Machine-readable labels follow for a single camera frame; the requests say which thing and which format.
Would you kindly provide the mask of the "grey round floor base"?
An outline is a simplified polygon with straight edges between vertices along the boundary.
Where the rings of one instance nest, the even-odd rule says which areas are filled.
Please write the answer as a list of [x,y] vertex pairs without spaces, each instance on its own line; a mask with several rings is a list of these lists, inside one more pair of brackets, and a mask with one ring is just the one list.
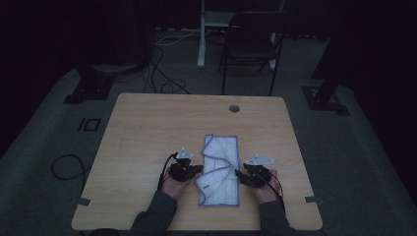
[[128,72],[136,67],[135,63],[112,65],[112,64],[99,64],[91,66],[94,70],[102,74],[117,75]]

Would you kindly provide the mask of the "person's right hand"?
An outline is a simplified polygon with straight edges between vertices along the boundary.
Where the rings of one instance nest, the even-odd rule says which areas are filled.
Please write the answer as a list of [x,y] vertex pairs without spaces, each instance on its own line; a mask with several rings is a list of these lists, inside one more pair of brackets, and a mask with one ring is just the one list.
[[281,185],[277,179],[277,171],[271,169],[269,174],[271,179],[267,184],[251,190],[260,205],[281,200]]

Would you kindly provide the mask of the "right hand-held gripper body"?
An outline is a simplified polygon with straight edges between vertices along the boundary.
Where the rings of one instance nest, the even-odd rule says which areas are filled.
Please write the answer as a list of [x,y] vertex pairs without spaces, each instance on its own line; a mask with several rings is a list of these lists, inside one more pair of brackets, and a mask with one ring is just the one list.
[[243,164],[246,174],[251,179],[252,188],[261,188],[270,181],[267,165],[274,164],[274,160],[263,155],[255,154]]

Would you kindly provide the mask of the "black stand with base plate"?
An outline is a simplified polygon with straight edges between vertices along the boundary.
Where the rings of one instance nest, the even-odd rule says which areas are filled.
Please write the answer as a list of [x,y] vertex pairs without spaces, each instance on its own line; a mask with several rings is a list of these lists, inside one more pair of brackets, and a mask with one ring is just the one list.
[[82,104],[85,100],[106,100],[115,78],[96,71],[90,65],[81,64],[76,67],[81,79],[65,104]]
[[345,105],[338,99],[335,91],[340,83],[340,78],[333,78],[332,66],[336,63],[335,44],[337,40],[337,30],[343,22],[346,11],[349,8],[351,0],[344,0],[340,16],[337,18],[335,28],[330,35],[328,46],[326,47],[317,67],[315,68],[312,78],[323,79],[320,87],[302,86],[302,91],[309,108],[313,111],[333,111],[339,116],[349,116],[350,113]]

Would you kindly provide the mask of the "black folding chair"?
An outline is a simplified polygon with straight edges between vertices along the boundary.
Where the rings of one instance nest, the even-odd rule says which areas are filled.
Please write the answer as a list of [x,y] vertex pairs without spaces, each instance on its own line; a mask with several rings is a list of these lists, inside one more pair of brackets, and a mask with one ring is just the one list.
[[274,62],[268,95],[272,94],[282,52],[283,39],[291,33],[294,16],[287,12],[241,12],[235,14],[226,29],[217,70],[222,68],[225,94],[229,66],[260,65],[261,71]]

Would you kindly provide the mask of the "person's left hand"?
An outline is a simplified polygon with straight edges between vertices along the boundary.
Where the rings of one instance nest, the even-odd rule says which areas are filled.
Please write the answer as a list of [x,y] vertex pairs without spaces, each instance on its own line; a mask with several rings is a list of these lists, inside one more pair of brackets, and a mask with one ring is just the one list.
[[187,187],[191,184],[191,180],[185,182],[176,181],[169,174],[169,170],[170,168],[167,168],[163,175],[160,191],[178,201]]

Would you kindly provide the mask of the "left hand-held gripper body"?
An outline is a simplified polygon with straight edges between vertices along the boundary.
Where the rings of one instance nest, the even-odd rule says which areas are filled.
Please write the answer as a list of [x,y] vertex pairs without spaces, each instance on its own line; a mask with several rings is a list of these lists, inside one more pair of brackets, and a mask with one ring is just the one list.
[[170,165],[169,174],[176,181],[185,182],[189,173],[194,173],[191,169],[193,165],[191,164],[191,158],[194,155],[183,147],[179,152],[173,154],[175,163]]

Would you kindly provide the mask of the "white cloth with blue edge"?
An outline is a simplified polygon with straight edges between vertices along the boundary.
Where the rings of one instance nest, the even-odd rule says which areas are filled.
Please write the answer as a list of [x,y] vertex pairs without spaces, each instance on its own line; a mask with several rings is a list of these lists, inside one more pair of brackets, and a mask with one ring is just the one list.
[[238,138],[236,136],[205,136],[202,149],[203,174],[196,180],[200,191],[201,207],[240,206],[239,180],[235,174],[240,169]]

